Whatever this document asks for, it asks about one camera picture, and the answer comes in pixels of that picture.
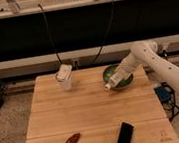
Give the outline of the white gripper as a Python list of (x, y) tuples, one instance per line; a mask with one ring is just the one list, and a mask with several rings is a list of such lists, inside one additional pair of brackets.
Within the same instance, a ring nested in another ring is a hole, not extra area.
[(128, 76), (129, 73), (123, 67), (119, 66), (114, 70), (114, 73), (109, 78), (108, 83), (105, 84), (104, 87), (106, 88), (106, 90), (111, 90), (114, 86), (119, 84), (121, 80), (127, 79)]

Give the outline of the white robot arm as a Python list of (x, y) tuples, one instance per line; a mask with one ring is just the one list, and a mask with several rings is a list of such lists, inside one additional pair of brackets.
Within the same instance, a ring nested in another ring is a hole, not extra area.
[(157, 50), (157, 43), (153, 40), (133, 42), (130, 54), (123, 58), (105, 87), (113, 89), (121, 80), (129, 78), (141, 63), (145, 63), (179, 95), (179, 67), (157, 55)]

